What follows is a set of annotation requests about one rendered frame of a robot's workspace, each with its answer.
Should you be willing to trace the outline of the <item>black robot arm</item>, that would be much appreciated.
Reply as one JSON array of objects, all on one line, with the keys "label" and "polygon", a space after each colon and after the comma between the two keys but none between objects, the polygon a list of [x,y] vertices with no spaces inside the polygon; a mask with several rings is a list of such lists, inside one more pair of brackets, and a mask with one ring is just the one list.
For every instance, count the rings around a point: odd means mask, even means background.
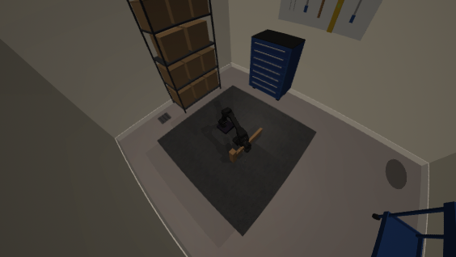
[{"label": "black robot arm", "polygon": [[236,129],[237,136],[239,138],[239,142],[242,143],[242,145],[245,147],[246,150],[251,148],[251,144],[249,142],[249,137],[247,134],[247,131],[240,126],[238,121],[236,120],[234,113],[232,112],[232,109],[227,107],[225,109],[222,109],[222,118],[218,121],[220,124],[221,128],[225,128],[227,125],[227,117],[230,118],[232,124],[234,125]]}]

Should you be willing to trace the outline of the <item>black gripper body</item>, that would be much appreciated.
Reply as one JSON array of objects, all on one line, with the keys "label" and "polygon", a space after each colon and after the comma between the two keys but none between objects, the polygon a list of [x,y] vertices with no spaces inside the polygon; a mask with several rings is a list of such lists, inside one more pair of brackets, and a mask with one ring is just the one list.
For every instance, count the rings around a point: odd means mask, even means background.
[{"label": "black gripper body", "polygon": [[[240,143],[240,142],[239,142],[239,138],[238,138],[238,137],[235,137],[235,138],[233,138],[233,140],[232,140],[232,141],[233,141],[234,143],[236,143],[236,142],[237,142],[237,143],[238,143],[238,145],[240,145],[241,147],[244,147],[244,146],[242,145],[242,143]],[[244,149],[244,151],[245,151],[246,153],[248,153],[250,150],[251,150],[251,148],[250,148],[250,149],[248,149],[248,150]]]}]

